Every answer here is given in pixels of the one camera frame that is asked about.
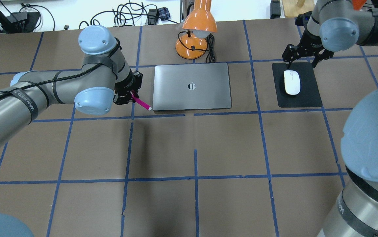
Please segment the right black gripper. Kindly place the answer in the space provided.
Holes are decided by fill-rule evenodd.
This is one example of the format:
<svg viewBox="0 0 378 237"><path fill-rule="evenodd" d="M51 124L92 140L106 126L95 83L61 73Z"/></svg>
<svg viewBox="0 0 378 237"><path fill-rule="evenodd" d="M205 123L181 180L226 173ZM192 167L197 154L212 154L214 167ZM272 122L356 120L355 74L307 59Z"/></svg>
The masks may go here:
<svg viewBox="0 0 378 237"><path fill-rule="evenodd" d="M282 53L282 60L287 64L286 70L289 70L292 63L302 57L314 56L312 67L316 68L322 60L331 59L334 52L323 47L321 38L304 29L303 35L298 45L288 44Z"/></svg>

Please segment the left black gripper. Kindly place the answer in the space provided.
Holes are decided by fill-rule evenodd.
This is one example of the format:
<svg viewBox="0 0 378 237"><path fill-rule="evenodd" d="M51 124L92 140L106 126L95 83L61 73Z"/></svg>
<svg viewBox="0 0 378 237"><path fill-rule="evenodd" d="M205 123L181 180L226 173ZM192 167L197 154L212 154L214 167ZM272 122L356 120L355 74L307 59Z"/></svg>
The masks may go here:
<svg viewBox="0 0 378 237"><path fill-rule="evenodd" d="M121 82L116 82L114 86L113 103L117 105L128 104L139 101L138 90L142 87L143 74L139 71L131 71Z"/></svg>

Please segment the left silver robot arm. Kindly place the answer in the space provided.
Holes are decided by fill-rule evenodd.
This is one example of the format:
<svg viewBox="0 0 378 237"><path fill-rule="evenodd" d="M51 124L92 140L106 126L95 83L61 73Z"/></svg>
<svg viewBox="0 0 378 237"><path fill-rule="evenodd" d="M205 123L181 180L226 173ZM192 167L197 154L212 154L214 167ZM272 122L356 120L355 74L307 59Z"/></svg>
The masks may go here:
<svg viewBox="0 0 378 237"><path fill-rule="evenodd" d="M100 116L113 104L138 98L142 75L130 68L111 28L90 25L77 44L85 55L80 69L20 72L0 90L0 147L53 104L72 104L76 111Z"/></svg>

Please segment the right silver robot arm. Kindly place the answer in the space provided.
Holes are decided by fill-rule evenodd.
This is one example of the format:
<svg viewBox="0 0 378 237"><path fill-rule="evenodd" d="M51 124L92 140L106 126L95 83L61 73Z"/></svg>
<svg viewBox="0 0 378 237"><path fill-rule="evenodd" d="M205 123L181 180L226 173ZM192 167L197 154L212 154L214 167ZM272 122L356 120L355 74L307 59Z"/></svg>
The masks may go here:
<svg viewBox="0 0 378 237"><path fill-rule="evenodd" d="M353 45L378 46L378 9L354 9L354 0L318 0L298 45L284 62L314 56L319 61ZM343 128L341 154L350 182L338 195L318 237L378 237L378 90L351 111Z"/></svg>

